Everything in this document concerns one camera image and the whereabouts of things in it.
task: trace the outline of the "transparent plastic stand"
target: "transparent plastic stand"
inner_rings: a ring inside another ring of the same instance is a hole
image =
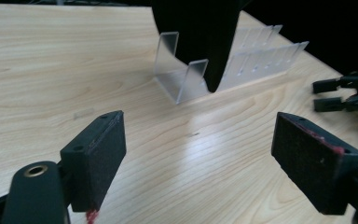
[[[269,44],[281,28],[279,25],[238,29],[217,91],[287,70],[309,42],[270,48]],[[189,65],[177,60],[174,55],[178,39],[177,32],[160,35],[154,67],[158,82],[176,104],[211,94],[203,79],[208,60]]]

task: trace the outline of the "red residue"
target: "red residue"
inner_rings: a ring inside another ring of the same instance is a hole
[[[95,219],[98,216],[98,211],[97,210],[89,210],[86,213],[86,219],[87,219],[87,224],[94,224]]]
[[[324,137],[307,129],[306,127],[297,124],[297,126],[299,128],[301,128],[302,130],[304,130],[305,132],[309,133],[312,137],[314,137],[315,139],[318,139],[322,144],[324,144],[325,146],[331,148],[333,150],[334,153],[338,154],[339,156],[344,156],[345,154],[345,149],[343,147],[337,147],[337,146],[333,146],[330,143],[326,142]]]

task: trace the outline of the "black foam pad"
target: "black foam pad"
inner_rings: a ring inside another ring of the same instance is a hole
[[[280,112],[271,153],[319,212],[345,213],[358,149],[307,119]]]

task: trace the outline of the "wooden table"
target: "wooden table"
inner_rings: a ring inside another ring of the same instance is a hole
[[[358,148],[358,116],[312,110],[311,83],[336,71],[304,52],[284,75],[175,105],[152,72],[157,44],[150,8],[0,5],[0,196],[123,110],[128,154],[97,223],[350,223],[350,206],[319,214],[270,155],[278,111]]]

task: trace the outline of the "black clamp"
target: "black clamp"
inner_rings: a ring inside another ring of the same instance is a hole
[[[358,111],[358,72],[353,72],[345,77],[316,81],[312,84],[313,93],[337,91],[338,88],[356,89],[356,94],[342,101],[341,97],[315,99],[314,110],[316,112]]]

